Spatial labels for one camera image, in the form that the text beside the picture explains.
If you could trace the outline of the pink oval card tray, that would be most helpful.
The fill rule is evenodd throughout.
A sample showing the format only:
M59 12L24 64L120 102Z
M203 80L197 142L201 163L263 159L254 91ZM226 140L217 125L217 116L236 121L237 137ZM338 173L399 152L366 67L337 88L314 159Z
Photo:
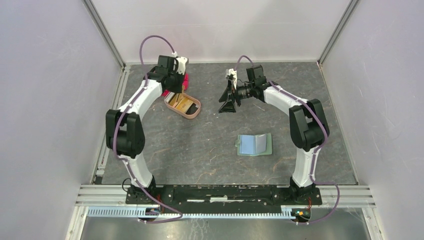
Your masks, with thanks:
M169 105L169 103L166 103L165 100L165 105L171 109L172 111L176 112L177 114L183 116L186 119L194 119L201 111L201 103L199 100L197 100L196 98L186 94L186 93L181 93L181 99L183 98L188 98L191 99L193 101L193 104L191 105L191 107L189 108L189 110L186 113L182 113L180 111L178 111L176 109L176 107L172 107L171 105Z

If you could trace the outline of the green card holder wallet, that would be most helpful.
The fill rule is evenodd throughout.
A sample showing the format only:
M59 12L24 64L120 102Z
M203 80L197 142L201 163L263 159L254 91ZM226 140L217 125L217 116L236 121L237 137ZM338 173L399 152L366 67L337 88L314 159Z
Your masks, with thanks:
M237 148L238 156L264 156L271 155L272 150L272 135L271 133L258 135L239 134L234 142Z

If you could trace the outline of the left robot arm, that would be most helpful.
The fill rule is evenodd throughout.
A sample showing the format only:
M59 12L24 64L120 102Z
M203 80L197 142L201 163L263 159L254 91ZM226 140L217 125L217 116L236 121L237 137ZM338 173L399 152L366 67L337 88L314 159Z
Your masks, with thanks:
M142 119L164 91L182 92L187 62L186 57L160 55L134 95L118 109L106 112L106 146L129 174L131 185L127 194L132 200L139 197L145 204L156 201L155 180L143 155L146 138Z

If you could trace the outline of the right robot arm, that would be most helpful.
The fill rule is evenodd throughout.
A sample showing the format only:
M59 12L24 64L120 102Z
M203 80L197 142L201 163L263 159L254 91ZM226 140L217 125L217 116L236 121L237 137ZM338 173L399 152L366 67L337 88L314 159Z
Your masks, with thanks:
M316 160L330 133L322 103L298 97L268 80L261 65L247 68L246 73L248 81L238 85L237 71L226 70L227 86L218 100L222 103L218 111L234 113L243 99L256 98L288 115L290 137L297 148L288 196L293 203L302 204L316 190Z

